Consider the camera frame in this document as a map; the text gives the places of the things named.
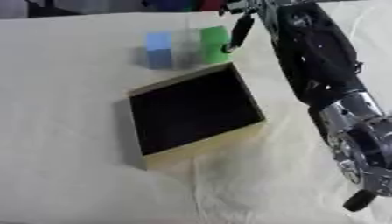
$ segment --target cube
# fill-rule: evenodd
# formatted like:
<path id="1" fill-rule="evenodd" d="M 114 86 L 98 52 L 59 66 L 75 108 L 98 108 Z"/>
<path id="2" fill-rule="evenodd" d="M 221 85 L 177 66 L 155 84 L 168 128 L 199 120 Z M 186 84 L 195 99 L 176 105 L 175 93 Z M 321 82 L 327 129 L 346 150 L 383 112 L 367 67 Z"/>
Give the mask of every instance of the cube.
<path id="1" fill-rule="evenodd" d="M 145 49 L 149 68 L 172 68 L 172 35 L 169 32 L 148 33 Z"/>

